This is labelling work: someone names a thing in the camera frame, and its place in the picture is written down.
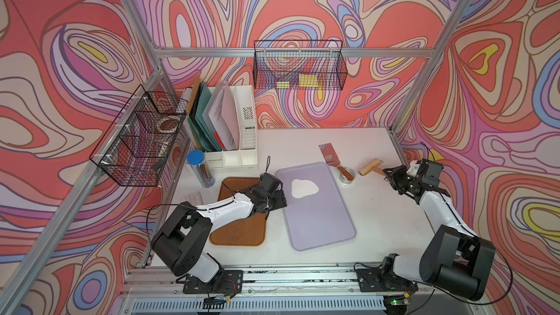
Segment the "white dough piece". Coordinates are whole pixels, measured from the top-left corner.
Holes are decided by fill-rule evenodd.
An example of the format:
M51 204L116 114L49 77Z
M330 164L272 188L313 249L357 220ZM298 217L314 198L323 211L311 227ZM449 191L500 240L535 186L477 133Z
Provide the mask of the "white dough piece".
M291 196L295 199L305 198L319 192L317 184L307 179L293 179L291 183Z

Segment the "wooden dough roller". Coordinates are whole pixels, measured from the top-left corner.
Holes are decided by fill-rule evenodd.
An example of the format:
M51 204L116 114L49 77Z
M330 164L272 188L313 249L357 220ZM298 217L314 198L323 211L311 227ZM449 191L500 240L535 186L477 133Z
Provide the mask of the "wooden dough roller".
M376 158L376 159L372 160L370 163L368 163L367 165L363 166L359 170L359 174L360 174L360 176L366 176L369 173L373 172L373 173L385 176L384 170L381 168L382 164L383 164L383 161Z

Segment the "lilac plastic cutting mat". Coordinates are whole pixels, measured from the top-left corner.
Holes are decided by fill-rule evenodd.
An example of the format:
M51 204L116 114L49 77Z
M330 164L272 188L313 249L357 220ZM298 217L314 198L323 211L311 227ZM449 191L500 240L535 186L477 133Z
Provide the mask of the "lilac plastic cutting mat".
M299 252L345 242L356 236L356 228L326 163L311 163L280 169L275 177L283 183L287 200L284 216L290 242ZM315 195L291 196L293 179L311 180L319 187Z

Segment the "round metal cutter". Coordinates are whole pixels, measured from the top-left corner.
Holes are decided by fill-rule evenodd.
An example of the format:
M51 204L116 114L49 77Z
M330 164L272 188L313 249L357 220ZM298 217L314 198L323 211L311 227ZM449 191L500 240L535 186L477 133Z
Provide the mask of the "round metal cutter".
M351 185L355 179L355 173L350 168L344 168L344 170L340 172L339 180L343 185Z

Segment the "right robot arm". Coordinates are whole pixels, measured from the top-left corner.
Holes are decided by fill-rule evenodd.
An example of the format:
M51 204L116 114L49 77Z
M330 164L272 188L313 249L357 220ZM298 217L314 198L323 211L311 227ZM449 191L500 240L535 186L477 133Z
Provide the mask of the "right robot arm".
M442 171L442 164L427 159L383 170L391 187L423 210L434 236L421 255L386 256L379 281L386 288L422 283L455 297L480 300L496 249L460 217L450 194L440 187Z

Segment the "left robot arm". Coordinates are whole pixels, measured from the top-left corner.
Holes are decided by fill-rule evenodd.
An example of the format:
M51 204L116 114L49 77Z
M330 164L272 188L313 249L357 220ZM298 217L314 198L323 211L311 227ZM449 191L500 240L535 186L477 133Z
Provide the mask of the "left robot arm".
M208 286L223 280L224 268L204 252L211 233L238 220L283 209L287 201L282 181L261 174L257 184L235 191L214 204L179 204L150 242L151 250L176 277L193 276Z

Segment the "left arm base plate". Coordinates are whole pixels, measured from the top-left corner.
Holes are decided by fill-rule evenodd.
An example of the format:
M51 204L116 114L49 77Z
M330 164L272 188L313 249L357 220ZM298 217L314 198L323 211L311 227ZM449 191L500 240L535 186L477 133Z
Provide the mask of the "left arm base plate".
M187 295L223 294L237 295L242 291L244 273L242 270L219 271L209 282L188 275L183 282L182 292Z

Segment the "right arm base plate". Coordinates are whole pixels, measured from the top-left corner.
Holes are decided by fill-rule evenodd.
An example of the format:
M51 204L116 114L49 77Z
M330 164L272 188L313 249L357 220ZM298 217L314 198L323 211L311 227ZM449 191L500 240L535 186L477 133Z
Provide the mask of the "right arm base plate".
M376 268L356 268L354 272L362 293L409 293L414 294L418 291L417 285L400 276L385 273L380 267Z

